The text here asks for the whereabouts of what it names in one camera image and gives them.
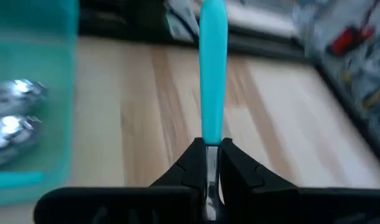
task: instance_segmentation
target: shiny metal part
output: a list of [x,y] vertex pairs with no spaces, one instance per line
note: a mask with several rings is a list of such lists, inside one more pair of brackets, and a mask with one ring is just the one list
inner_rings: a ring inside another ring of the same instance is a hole
[[206,194],[204,217],[207,221],[219,221],[224,219],[223,204],[219,197],[219,155],[217,146],[206,147]]
[[40,125],[35,117],[0,118],[0,166],[13,161],[36,143]]
[[0,116],[27,114],[44,100],[47,89],[41,83],[11,80],[0,84]]

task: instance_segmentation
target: teal plastic tool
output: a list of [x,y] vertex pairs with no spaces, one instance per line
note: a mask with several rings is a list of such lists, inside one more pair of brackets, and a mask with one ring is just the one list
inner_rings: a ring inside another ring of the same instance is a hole
[[26,78],[49,89],[33,115],[37,147],[0,167],[0,205],[37,200],[69,177],[77,0],[0,1],[0,82]]
[[228,22],[223,0],[205,0],[200,14],[202,138],[219,145],[226,92]]

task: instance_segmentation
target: teal handle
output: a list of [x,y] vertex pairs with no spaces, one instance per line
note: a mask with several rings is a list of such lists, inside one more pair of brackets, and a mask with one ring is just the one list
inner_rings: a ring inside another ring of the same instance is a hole
[[202,138],[219,145],[226,92],[228,23],[223,0],[205,0],[200,14]]
[[37,184],[43,178],[42,172],[0,172],[0,190]]

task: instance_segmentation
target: wooden table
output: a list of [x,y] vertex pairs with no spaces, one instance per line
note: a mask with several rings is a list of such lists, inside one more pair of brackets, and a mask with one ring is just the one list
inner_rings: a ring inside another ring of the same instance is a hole
[[[147,186],[201,135],[196,50],[80,38],[72,186]],[[380,188],[380,165],[312,67],[229,56],[224,135],[287,180]],[[34,203],[0,208],[32,223]]]

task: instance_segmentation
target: plastic bin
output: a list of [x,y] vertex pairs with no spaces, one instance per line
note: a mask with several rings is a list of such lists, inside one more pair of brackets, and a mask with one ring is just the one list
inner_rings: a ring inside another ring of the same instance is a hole
[[0,82],[26,78],[49,89],[34,113],[39,143],[0,167],[0,205],[36,200],[69,176],[78,11],[76,0],[0,1]]

